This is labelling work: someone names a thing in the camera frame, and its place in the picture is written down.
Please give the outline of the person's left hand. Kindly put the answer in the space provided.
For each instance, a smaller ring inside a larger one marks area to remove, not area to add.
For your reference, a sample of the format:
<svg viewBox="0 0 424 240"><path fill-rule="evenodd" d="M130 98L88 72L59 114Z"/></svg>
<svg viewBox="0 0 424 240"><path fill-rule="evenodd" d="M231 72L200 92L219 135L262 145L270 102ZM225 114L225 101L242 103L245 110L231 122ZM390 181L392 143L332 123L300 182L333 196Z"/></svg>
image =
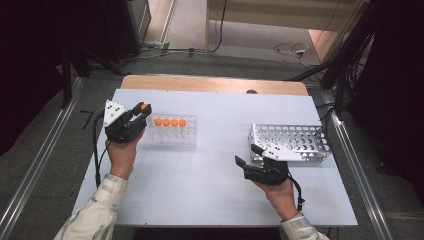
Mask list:
<svg viewBox="0 0 424 240"><path fill-rule="evenodd" d="M110 174L124 180L128 180L135 163L137 155L137 144L144 135L139 133L136 138L129 143L115 143L110 140L105 141L107 153L111 162Z"/></svg>

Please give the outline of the person's right hand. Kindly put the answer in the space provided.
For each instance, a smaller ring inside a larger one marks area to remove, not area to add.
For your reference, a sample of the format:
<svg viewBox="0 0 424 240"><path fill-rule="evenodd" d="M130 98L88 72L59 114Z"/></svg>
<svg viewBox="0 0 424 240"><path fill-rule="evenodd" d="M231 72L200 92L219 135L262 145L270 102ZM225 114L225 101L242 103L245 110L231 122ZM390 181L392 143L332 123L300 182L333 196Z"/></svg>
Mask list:
<svg viewBox="0 0 424 240"><path fill-rule="evenodd" d="M257 182L255 185L264 192L282 221L288 221L299 213L295 205L294 186L291 180L285 180L278 186L267 186Z"/></svg>

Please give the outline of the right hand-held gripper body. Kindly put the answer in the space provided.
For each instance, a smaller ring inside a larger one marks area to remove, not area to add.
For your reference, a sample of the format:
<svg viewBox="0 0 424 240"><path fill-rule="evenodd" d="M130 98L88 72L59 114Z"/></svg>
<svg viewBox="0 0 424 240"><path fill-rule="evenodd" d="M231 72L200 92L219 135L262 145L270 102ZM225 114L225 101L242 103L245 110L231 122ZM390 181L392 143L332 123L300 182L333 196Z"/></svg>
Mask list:
<svg viewBox="0 0 424 240"><path fill-rule="evenodd" d="M281 185L285 180L291 180L296 186L298 182L293 179L288 168L288 161L302 161L302 156L282 145L261 147L264 149L261 157L261 167L248 165L243 170L244 178L267 186Z"/></svg>

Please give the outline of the aluminium floor rail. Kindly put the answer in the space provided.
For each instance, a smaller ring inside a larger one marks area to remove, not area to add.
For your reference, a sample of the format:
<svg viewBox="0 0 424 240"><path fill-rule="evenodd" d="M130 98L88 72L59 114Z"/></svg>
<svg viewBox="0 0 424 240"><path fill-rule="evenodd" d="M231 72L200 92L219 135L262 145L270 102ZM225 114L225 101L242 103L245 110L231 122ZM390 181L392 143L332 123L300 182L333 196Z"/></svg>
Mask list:
<svg viewBox="0 0 424 240"><path fill-rule="evenodd" d="M344 121L340 120L335 113L331 114L331 121L335 127L338 139L347 158L347 162L378 240L395 240L370 182L362 168Z"/></svg>
<svg viewBox="0 0 424 240"><path fill-rule="evenodd" d="M80 96L83 85L83 79L81 77L77 77L72 85L74 95L71 97L67 106L63 107L59 111L52 127L50 128L47 136L44 138L43 144L38 150L36 156L32 159L31 165L23 180L8 202L5 212L1 215L0 240L8 240L12 233L20 214L22 213L61 133L63 132L65 125L68 122L68 119Z"/></svg>

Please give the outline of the light wooden desk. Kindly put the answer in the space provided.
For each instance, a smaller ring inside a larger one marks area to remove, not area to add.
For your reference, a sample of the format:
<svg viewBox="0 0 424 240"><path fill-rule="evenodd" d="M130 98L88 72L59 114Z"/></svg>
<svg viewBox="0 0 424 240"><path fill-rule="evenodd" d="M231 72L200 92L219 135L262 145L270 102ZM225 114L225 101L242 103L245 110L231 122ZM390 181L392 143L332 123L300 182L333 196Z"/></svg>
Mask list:
<svg viewBox="0 0 424 240"><path fill-rule="evenodd" d="M206 21L226 7L230 22L302 28L309 31L321 61L330 59L367 8L365 0L206 0Z"/></svg>

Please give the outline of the perforated metal tube rack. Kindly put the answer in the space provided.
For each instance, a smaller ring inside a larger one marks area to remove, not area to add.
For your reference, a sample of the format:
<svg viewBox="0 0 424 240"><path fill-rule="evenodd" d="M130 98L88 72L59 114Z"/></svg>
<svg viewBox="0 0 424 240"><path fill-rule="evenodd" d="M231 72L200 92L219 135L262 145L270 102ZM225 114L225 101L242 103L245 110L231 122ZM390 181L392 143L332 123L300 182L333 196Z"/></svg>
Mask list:
<svg viewBox="0 0 424 240"><path fill-rule="evenodd" d="M249 146L282 145L302 156L302 161L322 162L331 148L321 126L252 124L248 135ZM250 151L252 162L262 162L261 156Z"/></svg>

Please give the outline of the black cabinet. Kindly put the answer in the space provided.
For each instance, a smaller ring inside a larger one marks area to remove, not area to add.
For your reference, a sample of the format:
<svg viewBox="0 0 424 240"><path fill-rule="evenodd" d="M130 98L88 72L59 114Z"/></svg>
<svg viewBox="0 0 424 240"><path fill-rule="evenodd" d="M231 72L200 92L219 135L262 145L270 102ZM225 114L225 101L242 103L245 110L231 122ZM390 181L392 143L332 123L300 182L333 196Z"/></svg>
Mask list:
<svg viewBox="0 0 424 240"><path fill-rule="evenodd" d="M151 22L148 0L103 0L114 46L113 60L139 54Z"/></svg>

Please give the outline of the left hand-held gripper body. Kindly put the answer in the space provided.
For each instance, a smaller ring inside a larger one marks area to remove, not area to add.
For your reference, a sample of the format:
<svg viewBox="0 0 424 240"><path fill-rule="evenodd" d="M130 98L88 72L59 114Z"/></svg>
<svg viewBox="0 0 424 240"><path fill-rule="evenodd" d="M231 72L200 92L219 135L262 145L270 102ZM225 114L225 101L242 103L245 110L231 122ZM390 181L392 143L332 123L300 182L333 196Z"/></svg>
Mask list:
<svg viewBox="0 0 424 240"><path fill-rule="evenodd" d="M104 128L108 140L119 144L129 143L146 128L147 121L146 124L139 124L132 109L110 100L106 101Z"/></svg>

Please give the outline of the clear acrylic tube rack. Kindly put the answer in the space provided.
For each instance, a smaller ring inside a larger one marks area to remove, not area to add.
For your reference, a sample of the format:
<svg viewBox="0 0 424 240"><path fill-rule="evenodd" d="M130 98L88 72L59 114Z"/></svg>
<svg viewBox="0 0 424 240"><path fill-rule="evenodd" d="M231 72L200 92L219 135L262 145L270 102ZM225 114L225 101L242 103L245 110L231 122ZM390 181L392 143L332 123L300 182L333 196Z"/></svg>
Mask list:
<svg viewBox="0 0 424 240"><path fill-rule="evenodd" d="M169 132L167 134L163 133L163 124L162 132L157 133L155 131L154 120L156 118L163 119L167 118L170 120ZM177 119L178 122L180 119L185 119L187 121L186 133L182 134L178 126L178 132L172 134L170 131L171 128L171 119ZM188 146L195 147L197 145L197 117L195 115L183 115L183 114L165 114L165 113L156 113L148 117L148 130L149 142L151 145L156 146Z"/></svg>

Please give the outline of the black metal stand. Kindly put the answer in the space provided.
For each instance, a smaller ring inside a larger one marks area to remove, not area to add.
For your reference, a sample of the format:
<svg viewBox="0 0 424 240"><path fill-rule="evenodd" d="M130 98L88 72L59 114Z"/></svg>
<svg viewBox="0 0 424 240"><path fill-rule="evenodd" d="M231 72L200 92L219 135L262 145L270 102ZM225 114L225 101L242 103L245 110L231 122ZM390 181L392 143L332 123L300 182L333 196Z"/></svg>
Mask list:
<svg viewBox="0 0 424 240"><path fill-rule="evenodd" d="M89 50L82 44L79 43L62 43L61 44L61 70L62 70L62 89L63 89L63 101L61 108L67 107L72 99L72 86L71 86L71 67L77 71L79 76L89 77L91 69L87 62L87 58L94 60L101 66L110 70L111 72L126 76L128 72L124 72L118 67L112 65L98 54Z"/></svg>

